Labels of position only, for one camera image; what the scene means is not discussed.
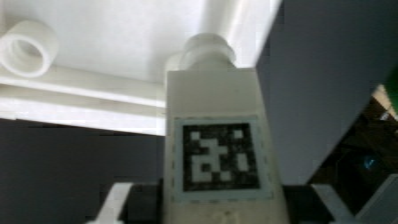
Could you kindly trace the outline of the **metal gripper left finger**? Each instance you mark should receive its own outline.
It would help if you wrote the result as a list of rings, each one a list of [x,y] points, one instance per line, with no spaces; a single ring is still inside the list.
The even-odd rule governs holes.
[[[84,224],[160,224],[160,185],[112,185],[96,217]]]

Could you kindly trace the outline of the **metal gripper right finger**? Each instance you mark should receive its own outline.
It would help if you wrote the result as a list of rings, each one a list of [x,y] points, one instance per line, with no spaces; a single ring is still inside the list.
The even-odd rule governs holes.
[[[398,224],[398,174],[391,174],[354,213],[333,186],[285,186],[292,224]]]

